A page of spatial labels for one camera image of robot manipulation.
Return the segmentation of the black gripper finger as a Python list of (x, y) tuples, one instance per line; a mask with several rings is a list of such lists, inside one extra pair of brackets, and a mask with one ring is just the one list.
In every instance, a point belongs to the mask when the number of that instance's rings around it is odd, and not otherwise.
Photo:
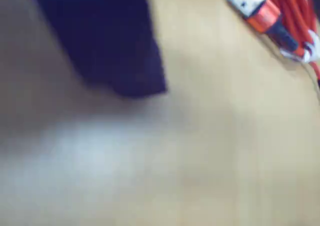
[(148, 0), (36, 0), (91, 85), (142, 98), (167, 91)]

